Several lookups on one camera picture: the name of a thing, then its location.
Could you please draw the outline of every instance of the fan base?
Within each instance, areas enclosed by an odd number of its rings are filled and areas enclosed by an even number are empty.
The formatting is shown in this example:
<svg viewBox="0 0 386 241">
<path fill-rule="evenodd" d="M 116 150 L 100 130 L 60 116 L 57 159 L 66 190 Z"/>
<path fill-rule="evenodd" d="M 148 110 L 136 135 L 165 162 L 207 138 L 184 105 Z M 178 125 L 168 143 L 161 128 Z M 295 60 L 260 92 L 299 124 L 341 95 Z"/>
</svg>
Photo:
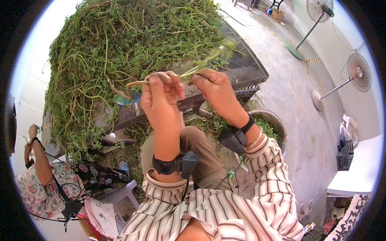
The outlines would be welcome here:
<svg viewBox="0 0 386 241">
<path fill-rule="evenodd" d="M 313 89 L 311 91 L 311 98 L 312 98 L 312 102 L 314 103 L 315 108 L 318 111 L 323 111 L 323 102 L 320 100 L 319 92 L 316 91 L 315 89 Z"/>
<path fill-rule="evenodd" d="M 285 46 L 291 52 L 291 54 L 295 56 L 295 58 L 299 60 L 303 60 L 303 55 L 299 53 L 299 51 L 292 44 L 287 42 Z"/>
</svg>

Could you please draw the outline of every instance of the white plastic stool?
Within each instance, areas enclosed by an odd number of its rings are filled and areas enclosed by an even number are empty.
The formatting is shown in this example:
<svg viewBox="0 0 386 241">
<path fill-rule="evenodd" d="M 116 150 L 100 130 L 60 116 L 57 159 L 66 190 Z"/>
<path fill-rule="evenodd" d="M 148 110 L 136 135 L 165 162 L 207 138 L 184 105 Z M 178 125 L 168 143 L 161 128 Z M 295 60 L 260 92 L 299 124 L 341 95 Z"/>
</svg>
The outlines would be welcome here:
<svg viewBox="0 0 386 241">
<path fill-rule="evenodd" d="M 237 5 L 237 3 L 244 3 L 247 6 L 247 9 L 250 10 L 249 8 L 251 7 L 251 0 L 235 0 L 234 3 L 234 7 Z"/>
<path fill-rule="evenodd" d="M 117 223 L 118 233 L 121 233 L 123 231 L 123 229 L 126 227 L 126 225 L 130 220 L 125 222 L 125 220 L 122 217 L 123 216 L 122 213 L 119 212 L 119 210 L 117 209 L 117 203 L 127 196 L 130 198 L 130 201 L 133 203 L 135 209 L 138 210 L 139 203 L 137 202 L 137 200 L 135 199 L 132 193 L 133 188 L 135 188 L 136 186 L 137 186 L 137 182 L 135 180 L 132 180 L 130 183 L 126 185 L 126 187 L 118 189 L 115 192 L 111 193 L 109 196 L 103 198 L 103 201 L 110 202 L 113 204 L 114 211 L 117 212 L 118 214 L 120 221 L 115 219 L 115 222 Z"/>
</svg>

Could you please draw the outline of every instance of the yellow black tape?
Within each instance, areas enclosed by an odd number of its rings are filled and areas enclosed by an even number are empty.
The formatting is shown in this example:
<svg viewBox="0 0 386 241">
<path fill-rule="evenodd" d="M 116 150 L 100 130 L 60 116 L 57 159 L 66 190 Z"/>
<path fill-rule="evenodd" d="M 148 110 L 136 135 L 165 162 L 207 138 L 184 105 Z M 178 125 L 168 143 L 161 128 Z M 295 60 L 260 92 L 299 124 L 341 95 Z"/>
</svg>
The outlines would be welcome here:
<svg viewBox="0 0 386 241">
<path fill-rule="evenodd" d="M 306 61 L 307 75 L 308 75 L 308 62 L 312 62 L 312 61 L 320 61 L 320 59 L 307 59 Z"/>
<path fill-rule="evenodd" d="M 320 61 L 320 59 L 307 59 L 307 62 L 311 62 L 311 61 Z"/>
</svg>

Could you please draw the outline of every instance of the patterned pants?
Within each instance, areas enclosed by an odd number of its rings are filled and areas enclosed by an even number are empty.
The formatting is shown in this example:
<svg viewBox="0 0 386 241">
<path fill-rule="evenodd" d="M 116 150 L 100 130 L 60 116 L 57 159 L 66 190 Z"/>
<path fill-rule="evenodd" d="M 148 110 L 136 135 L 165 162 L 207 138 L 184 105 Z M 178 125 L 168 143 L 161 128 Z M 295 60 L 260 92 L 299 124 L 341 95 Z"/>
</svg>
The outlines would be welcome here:
<svg viewBox="0 0 386 241">
<path fill-rule="evenodd" d="M 75 173 L 82 180 L 86 191 L 113 188 L 115 183 L 129 183 L 131 181 L 130 175 L 125 171 L 94 163 L 77 164 Z"/>
</svg>

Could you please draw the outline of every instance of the striped shirt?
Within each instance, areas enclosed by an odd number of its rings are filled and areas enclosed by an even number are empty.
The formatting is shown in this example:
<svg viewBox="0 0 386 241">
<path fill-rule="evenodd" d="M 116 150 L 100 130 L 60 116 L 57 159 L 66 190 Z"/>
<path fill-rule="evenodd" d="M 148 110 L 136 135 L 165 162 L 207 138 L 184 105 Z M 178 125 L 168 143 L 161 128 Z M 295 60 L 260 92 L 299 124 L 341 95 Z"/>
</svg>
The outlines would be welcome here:
<svg viewBox="0 0 386 241">
<path fill-rule="evenodd" d="M 133 213 L 116 241 L 173 241 L 195 218 L 211 240 L 300 240 L 303 226 L 296 215 L 296 198 L 287 165 L 276 141 L 264 136 L 259 146 L 246 148 L 245 163 L 256 177 L 251 199 L 229 190 L 188 190 L 186 181 L 163 183 L 149 169 L 143 190 L 149 201 Z"/>
</svg>

